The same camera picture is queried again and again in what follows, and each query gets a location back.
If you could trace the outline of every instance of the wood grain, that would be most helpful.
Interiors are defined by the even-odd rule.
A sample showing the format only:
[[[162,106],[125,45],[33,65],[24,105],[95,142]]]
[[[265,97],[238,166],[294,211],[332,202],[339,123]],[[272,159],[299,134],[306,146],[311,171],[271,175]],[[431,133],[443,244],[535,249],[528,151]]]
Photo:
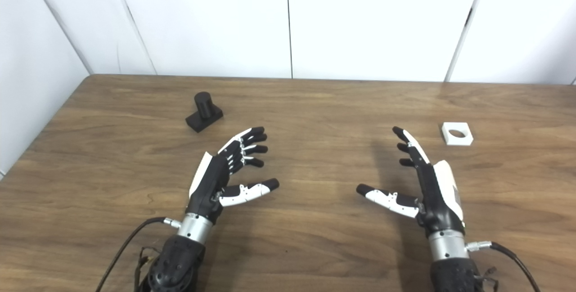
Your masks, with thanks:
[[[212,93],[224,118],[200,134],[184,118]],[[470,147],[448,147],[443,121],[468,122]],[[91,76],[0,182],[0,290],[90,291],[127,235],[151,216],[181,218],[204,151],[265,126],[263,169],[280,188],[220,217],[201,291],[422,292],[430,251],[416,223],[360,197],[358,183],[419,195],[392,126],[408,129],[459,185],[467,239],[513,249],[543,291],[576,286],[576,88],[171,76]],[[128,247],[106,291],[129,291],[152,225]],[[495,252],[503,292],[529,291]]]

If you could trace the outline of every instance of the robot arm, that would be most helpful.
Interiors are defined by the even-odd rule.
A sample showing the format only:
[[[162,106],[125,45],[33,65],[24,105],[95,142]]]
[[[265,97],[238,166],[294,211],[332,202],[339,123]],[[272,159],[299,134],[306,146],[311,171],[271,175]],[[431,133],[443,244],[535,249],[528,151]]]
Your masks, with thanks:
[[[450,166],[446,161],[432,165],[409,132],[397,126],[392,130],[403,141],[398,149],[409,155],[400,159],[400,164],[416,169],[422,202],[365,184],[358,185],[356,191],[391,211],[415,218],[424,227],[432,251],[430,278],[435,291],[483,291],[477,266],[466,249],[463,213]]]
[[[263,127],[250,128],[231,138],[218,154],[204,153],[189,189],[184,219],[171,224],[178,232],[166,241],[152,263],[140,284],[141,292],[196,291],[204,245],[223,208],[259,198],[280,186],[277,179],[228,186],[230,176],[244,165],[264,166],[263,161],[249,155],[268,151],[266,146],[254,144],[266,138]]]

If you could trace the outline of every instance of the wire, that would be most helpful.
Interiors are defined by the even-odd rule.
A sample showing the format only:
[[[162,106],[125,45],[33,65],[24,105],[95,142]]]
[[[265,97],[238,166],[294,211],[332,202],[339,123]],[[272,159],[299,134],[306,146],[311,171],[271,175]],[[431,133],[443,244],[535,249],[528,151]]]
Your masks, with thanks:
[[[503,253],[504,255],[513,259],[516,262],[516,264],[518,266],[520,266],[520,268],[522,269],[522,272],[524,272],[524,274],[526,275],[526,277],[530,281],[530,284],[534,288],[534,291],[540,292],[540,288],[538,287],[538,284],[536,284],[534,277],[532,276],[530,271],[528,271],[526,265],[524,265],[524,263],[522,263],[522,261],[518,258],[518,256],[514,252],[512,252],[510,249],[500,245],[499,243],[495,243],[494,241],[492,241],[490,248],[494,249],[495,251],[499,251],[500,253]]]
[[[138,263],[136,264],[136,269],[134,270],[134,292],[138,292],[138,290],[140,289],[140,270],[144,265],[146,265],[146,263],[154,259],[154,257],[149,256],[142,257],[142,254],[146,249],[152,249],[158,254],[162,253],[162,251],[159,251],[154,247],[142,247],[142,249],[140,249],[140,254],[138,255]]]
[[[130,243],[132,238],[134,238],[134,236],[138,233],[138,231],[142,230],[142,228],[148,226],[149,224],[154,224],[154,222],[164,222],[165,219],[166,219],[165,216],[161,216],[158,218],[150,218],[150,219],[142,222],[142,224],[140,224],[136,229],[134,229],[134,231],[132,231],[132,233],[128,236],[126,241],[124,241],[124,243],[122,244],[122,246],[120,247],[120,249],[118,250],[116,255],[114,256],[114,258],[112,259],[112,262],[110,263],[110,265],[108,266],[108,268],[104,272],[104,275],[102,276],[102,279],[100,280],[100,283],[98,284],[98,288],[96,288],[95,292],[100,292],[100,290],[102,289],[102,286],[104,285],[104,282],[106,282],[106,279],[110,275],[110,272],[112,271],[114,265],[116,265],[116,262],[120,258],[120,255],[122,255],[122,252],[124,251],[124,249],[126,249],[126,246],[128,246],[128,244]]]

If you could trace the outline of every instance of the white wall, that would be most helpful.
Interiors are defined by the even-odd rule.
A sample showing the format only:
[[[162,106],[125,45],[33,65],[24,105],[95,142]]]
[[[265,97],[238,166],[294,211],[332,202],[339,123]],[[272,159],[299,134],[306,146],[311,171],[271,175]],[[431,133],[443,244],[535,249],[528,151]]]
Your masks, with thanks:
[[[123,0],[46,1],[91,73],[156,73]]]
[[[473,0],[290,0],[294,78],[443,81]]]
[[[126,0],[161,75],[290,77],[287,0]]]
[[[451,81],[570,84],[576,0],[480,0]]]
[[[0,171],[88,75],[43,0],[0,0]]]

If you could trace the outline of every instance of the black peg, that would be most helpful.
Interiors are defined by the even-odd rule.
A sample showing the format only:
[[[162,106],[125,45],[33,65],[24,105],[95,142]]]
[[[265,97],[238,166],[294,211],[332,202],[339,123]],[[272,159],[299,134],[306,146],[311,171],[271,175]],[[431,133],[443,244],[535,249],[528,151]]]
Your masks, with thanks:
[[[212,103],[208,92],[200,92],[194,96],[197,112],[186,118],[186,123],[196,132],[206,129],[210,124],[224,116],[224,112]]]

